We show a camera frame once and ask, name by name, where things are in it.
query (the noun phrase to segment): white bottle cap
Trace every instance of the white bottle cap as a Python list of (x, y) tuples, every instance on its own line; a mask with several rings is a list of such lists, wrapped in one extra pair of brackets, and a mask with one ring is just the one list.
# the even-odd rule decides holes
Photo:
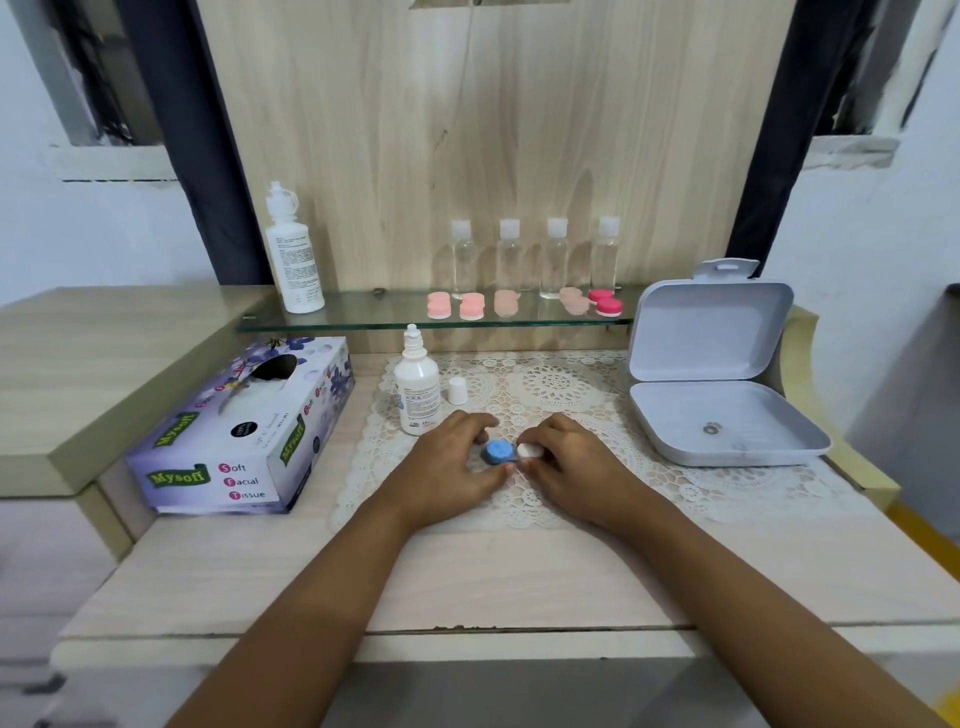
[(566, 237), (566, 218), (548, 217), (546, 219), (546, 234), (550, 237)]
[(446, 400), (454, 407), (467, 403), (467, 380), (462, 376), (452, 376), (447, 383)]
[(469, 220), (451, 220), (450, 230), (453, 232), (454, 240), (470, 240)]
[(501, 220), (500, 221), (500, 239), (516, 240), (520, 237), (519, 220)]
[(620, 218), (618, 217), (601, 217), (600, 218), (600, 234), (603, 237), (616, 237), (620, 234)]
[(537, 443), (521, 443), (516, 446), (516, 454), (520, 457), (543, 457), (546, 454), (546, 450), (543, 449), (542, 445), (537, 445)]
[(403, 356), (407, 359), (420, 359), (426, 356), (423, 336), (416, 324), (407, 324), (407, 330), (403, 332)]
[(294, 217), (297, 214), (297, 208), (300, 207), (300, 200), (297, 194), (289, 189), (284, 189), (279, 182), (270, 182), (270, 194), (267, 195), (267, 211), (273, 218)]

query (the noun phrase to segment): lace table mat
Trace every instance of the lace table mat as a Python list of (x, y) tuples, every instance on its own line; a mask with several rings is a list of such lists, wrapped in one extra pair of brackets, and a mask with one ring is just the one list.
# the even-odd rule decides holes
[[(467, 380), (471, 412), (500, 421), (492, 437), (513, 441), (552, 412), (564, 412), (595, 432), (640, 479), (694, 520), (743, 522), (822, 518), (873, 510), (870, 502), (823, 460), (779, 468), (688, 468), (661, 458), (640, 429), (630, 402), (633, 384), (625, 352), (472, 352), (436, 354), (441, 378)], [(332, 514), (341, 528), (363, 500), (410, 451), (416, 438), (400, 429), (393, 370), (387, 362), (347, 484)], [(444, 401), (445, 414), (454, 407)], [(474, 448), (468, 467), (487, 467)], [(517, 473), (469, 513), (434, 526), (438, 531), (573, 528)]]

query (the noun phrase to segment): clear plastic bottle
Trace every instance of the clear plastic bottle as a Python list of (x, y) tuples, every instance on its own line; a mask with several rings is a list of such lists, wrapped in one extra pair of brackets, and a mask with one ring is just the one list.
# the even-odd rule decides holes
[(477, 247), (470, 233), (469, 220), (453, 220), (450, 223), (453, 233), (453, 289), (450, 295), (458, 301), (465, 293), (477, 289)]
[(550, 239), (543, 246), (540, 296), (545, 299), (558, 299), (560, 289), (566, 285), (566, 258), (569, 249), (566, 242), (566, 218), (547, 218), (546, 233)]
[(516, 291), (523, 284), (523, 249), (520, 248), (520, 221), (500, 221), (500, 242), (496, 244), (496, 288)]
[(616, 284), (616, 256), (620, 249), (620, 218), (601, 217), (600, 228), (590, 249), (590, 288), (613, 291)]

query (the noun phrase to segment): hand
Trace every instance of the hand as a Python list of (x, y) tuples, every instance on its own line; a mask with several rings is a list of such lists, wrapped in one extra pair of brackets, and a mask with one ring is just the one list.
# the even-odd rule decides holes
[(470, 444), (487, 442), (486, 428), (496, 425), (493, 415), (458, 409), (419, 437), (371, 500), (394, 509), (410, 534), (466, 513), (514, 471), (512, 463), (480, 473), (467, 470)]
[(652, 493), (599, 437), (566, 415), (550, 415), (516, 441), (544, 446), (560, 466), (540, 458), (519, 462), (548, 498), (570, 515), (607, 530), (628, 526), (637, 501)]

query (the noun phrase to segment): desk surface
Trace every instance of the desk surface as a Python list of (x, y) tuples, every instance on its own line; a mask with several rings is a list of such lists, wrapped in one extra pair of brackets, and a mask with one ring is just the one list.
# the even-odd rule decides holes
[(235, 351), (272, 286), (56, 288), (0, 310), (0, 497), (70, 496)]
[[(328, 516), (382, 364), (379, 355), (354, 357), (357, 387), (291, 515), (160, 518), (64, 639), (242, 634), (331, 537)], [(711, 522), (705, 529), (832, 625), (960, 623), (960, 584), (879, 511), (824, 522)], [(414, 538), (370, 632), (684, 625), (657, 579), (616, 541), (533, 528)]]

